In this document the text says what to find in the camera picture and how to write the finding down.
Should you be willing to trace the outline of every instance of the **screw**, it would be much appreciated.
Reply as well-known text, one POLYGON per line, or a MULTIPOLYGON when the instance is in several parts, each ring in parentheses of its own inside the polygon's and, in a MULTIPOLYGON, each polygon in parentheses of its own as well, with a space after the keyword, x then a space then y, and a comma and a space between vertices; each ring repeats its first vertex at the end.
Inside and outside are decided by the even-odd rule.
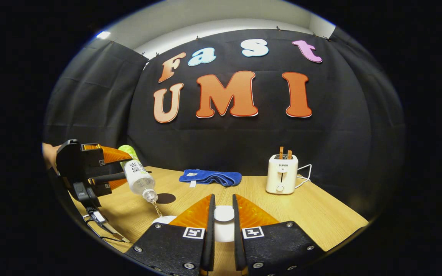
POLYGON ((186 269, 193 269, 193 268, 195 267, 195 265, 193 265, 193 264, 191 264, 191 263, 185 263, 185 264, 184 264, 184 267, 185 267, 186 269))

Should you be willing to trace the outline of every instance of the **black curtain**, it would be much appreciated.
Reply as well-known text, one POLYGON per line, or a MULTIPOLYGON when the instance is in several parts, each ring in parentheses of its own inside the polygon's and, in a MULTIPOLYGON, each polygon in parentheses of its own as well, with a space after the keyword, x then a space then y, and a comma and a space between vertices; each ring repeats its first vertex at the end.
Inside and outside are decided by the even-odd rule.
POLYGON ((237 30, 202 37, 151 59, 144 69, 130 109, 128 144, 145 166, 183 171, 238 171, 267 175, 268 159, 279 147, 290 149, 300 166, 312 164, 311 180, 368 220, 384 206, 404 158, 405 125, 398 95, 375 59, 337 28, 330 41, 286 30, 237 30), (265 56, 242 55, 240 43, 264 39, 265 56), (305 58, 296 40, 315 47, 314 63, 305 58), (191 55, 214 48, 210 63, 189 66, 191 55), (174 75, 158 83, 162 64, 185 52, 174 75), (214 74, 226 87, 238 71, 252 71, 254 117, 198 118, 198 77, 214 74), (289 90, 284 72, 305 74, 311 117, 286 114, 289 90), (153 93, 167 89, 163 110, 171 107, 170 86, 183 83, 174 120, 159 123, 154 117, 153 93))
POLYGON ((44 121, 44 143, 69 139, 118 147, 126 141, 130 101, 148 59, 117 42, 95 39, 59 77, 44 121))

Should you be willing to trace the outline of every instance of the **ceiling light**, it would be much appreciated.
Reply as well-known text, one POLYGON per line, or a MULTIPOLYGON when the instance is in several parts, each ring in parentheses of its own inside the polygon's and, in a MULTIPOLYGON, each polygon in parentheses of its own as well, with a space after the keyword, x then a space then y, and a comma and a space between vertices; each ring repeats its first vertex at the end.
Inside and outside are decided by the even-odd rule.
POLYGON ((102 31, 101 33, 99 33, 99 34, 97 35, 97 37, 98 37, 98 38, 101 38, 101 39, 105 39, 105 38, 109 37, 109 35, 110 35, 110 32, 109 32, 109 31, 102 31))

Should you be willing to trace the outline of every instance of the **orange gripper finger pad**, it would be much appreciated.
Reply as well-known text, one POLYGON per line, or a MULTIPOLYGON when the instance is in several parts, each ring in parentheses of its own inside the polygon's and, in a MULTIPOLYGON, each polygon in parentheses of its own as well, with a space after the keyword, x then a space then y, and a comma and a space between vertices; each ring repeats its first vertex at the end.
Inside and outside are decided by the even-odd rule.
POLYGON ((169 224, 177 225, 179 227, 198 227, 207 229, 211 196, 212 194, 199 200, 197 203, 190 206, 178 217, 172 220, 172 222, 169 224))
POLYGON ((122 161, 126 159, 132 159, 127 152, 103 146, 102 149, 103 149, 103 158, 105 160, 105 164, 116 161, 122 161))
POLYGON ((238 214, 240 216, 240 228, 262 227, 279 223, 274 217, 256 206, 250 200, 235 194, 238 201, 238 214))
POLYGON ((110 189, 111 190, 113 190, 113 189, 115 189, 117 187, 120 187, 120 186, 122 186, 122 185, 124 185, 126 183, 127 183, 126 179, 119 179, 119 180, 109 181, 110 189))

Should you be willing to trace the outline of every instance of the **white toaster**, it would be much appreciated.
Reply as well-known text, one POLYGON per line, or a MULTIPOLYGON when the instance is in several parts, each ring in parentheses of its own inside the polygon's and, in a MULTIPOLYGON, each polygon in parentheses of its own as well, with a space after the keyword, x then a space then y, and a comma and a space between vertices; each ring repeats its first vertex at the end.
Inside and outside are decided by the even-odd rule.
POLYGON ((298 175, 298 158, 292 155, 287 159, 287 154, 283 159, 279 159, 279 154, 272 155, 269 159, 269 169, 267 172, 267 187, 265 190, 272 194, 292 194, 298 175))

